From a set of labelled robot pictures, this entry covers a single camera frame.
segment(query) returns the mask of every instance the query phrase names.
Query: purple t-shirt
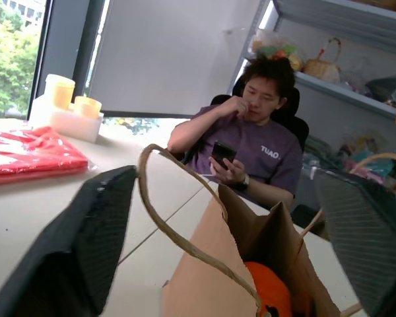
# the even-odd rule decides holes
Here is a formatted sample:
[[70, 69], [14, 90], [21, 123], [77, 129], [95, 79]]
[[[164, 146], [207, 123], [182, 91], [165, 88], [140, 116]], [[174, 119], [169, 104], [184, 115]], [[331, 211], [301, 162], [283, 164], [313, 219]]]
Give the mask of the purple t-shirt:
[[[217, 105], [204, 107], [200, 116]], [[287, 128], [270, 120], [259, 126], [235, 115], [217, 120], [202, 138], [203, 146], [189, 167], [198, 174], [211, 174], [209, 157], [215, 141], [237, 150], [236, 159], [245, 165], [250, 178], [294, 194], [302, 169], [302, 150], [298, 139]]]

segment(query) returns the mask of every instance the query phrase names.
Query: man's left hand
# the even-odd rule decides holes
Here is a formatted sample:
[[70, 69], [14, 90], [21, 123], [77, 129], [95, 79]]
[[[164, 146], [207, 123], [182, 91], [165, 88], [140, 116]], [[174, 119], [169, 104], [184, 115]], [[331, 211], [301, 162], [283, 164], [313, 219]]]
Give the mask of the man's left hand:
[[240, 161], [230, 162], [227, 158], [224, 158], [223, 163], [227, 167], [226, 170], [213, 157], [210, 157], [209, 160], [211, 174], [222, 183], [237, 184], [245, 180], [245, 166]]

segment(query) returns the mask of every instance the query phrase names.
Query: black hair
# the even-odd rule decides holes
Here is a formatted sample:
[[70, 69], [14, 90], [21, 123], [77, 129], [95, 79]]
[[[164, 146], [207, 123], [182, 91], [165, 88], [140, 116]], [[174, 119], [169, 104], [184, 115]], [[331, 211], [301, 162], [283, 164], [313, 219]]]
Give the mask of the black hair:
[[281, 98], [290, 95], [295, 85], [295, 72], [290, 66], [289, 59], [268, 59], [264, 55], [258, 55], [251, 59], [245, 67], [242, 78], [245, 83], [255, 77], [271, 79], [277, 84], [277, 93]]

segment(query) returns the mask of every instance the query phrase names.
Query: wristwatch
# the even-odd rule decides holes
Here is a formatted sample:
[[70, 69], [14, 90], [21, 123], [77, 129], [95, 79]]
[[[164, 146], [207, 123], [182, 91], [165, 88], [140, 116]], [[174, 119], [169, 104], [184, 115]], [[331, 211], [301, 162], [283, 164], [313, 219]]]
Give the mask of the wristwatch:
[[245, 174], [245, 178], [244, 178], [244, 181], [242, 183], [234, 184], [231, 187], [234, 190], [238, 190], [240, 192], [244, 192], [244, 191], [246, 191], [248, 189], [248, 186], [249, 186], [249, 175]]

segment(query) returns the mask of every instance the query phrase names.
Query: building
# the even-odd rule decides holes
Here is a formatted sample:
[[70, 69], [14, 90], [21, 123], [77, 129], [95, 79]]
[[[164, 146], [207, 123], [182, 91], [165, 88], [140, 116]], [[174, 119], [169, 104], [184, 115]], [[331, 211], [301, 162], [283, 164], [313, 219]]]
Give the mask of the building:
[[46, 0], [3, 0], [3, 4], [19, 12], [25, 21], [25, 26], [42, 24]]

